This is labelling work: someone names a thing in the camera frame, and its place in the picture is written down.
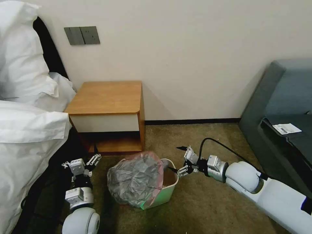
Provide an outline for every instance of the black headboard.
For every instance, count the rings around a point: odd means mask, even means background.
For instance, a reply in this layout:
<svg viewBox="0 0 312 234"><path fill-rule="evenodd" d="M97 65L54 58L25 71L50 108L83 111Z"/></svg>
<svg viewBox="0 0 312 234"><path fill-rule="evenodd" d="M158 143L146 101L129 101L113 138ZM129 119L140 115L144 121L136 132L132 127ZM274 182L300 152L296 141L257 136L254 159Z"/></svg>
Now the black headboard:
<svg viewBox="0 0 312 234"><path fill-rule="evenodd" d="M55 44L50 36L48 29L44 22L38 17L33 23L33 29L37 32L40 38L43 49L43 57L50 72L57 72L62 76L68 78L62 60L55 47Z"/></svg>

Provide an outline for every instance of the wall socket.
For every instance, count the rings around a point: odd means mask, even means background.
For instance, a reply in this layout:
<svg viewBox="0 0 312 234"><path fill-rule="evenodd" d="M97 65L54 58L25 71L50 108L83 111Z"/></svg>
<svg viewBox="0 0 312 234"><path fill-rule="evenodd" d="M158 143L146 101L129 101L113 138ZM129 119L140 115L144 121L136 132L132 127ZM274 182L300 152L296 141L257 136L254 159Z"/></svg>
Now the wall socket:
<svg viewBox="0 0 312 234"><path fill-rule="evenodd" d="M96 26L64 28L71 45L100 44Z"/></svg>

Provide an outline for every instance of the black baseboard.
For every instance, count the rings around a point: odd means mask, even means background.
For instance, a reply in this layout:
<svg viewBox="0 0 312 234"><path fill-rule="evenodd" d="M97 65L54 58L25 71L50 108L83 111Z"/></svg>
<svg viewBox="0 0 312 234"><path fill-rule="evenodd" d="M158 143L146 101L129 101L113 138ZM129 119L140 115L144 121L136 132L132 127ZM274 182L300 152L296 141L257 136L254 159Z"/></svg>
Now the black baseboard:
<svg viewBox="0 0 312 234"><path fill-rule="evenodd" d="M198 119L198 120L145 120L145 125L238 123L240 120L241 118Z"/></svg>

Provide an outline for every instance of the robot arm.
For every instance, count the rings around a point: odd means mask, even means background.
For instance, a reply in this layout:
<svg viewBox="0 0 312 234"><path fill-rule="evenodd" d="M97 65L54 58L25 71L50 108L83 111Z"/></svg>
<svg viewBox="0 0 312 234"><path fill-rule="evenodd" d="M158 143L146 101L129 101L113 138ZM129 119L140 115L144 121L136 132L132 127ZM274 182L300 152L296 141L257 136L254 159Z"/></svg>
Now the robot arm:
<svg viewBox="0 0 312 234"><path fill-rule="evenodd" d="M266 215L291 233L311 233L312 201L293 188L268 178L247 162L229 165L215 155L210 155L208 159L199 158L190 146L184 159L184 166L177 171L179 177L203 172L252 200Z"/></svg>
<svg viewBox="0 0 312 234"><path fill-rule="evenodd" d="M65 194L65 200L70 204L72 213L64 221L63 234L96 234L98 232L100 216L91 208L94 200L90 177L100 159L101 155L96 153L87 164L84 164L83 159L62 164L65 168L70 168L74 183L73 188Z"/></svg>

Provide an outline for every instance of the white drawer front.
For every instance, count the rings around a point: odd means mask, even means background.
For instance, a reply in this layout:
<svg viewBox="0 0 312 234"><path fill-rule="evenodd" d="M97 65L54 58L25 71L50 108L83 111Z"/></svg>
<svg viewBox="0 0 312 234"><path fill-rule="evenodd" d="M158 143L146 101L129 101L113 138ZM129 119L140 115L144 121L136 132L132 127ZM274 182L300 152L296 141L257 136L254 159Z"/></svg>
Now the white drawer front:
<svg viewBox="0 0 312 234"><path fill-rule="evenodd" d="M70 116L78 132L139 131L136 114Z"/></svg>

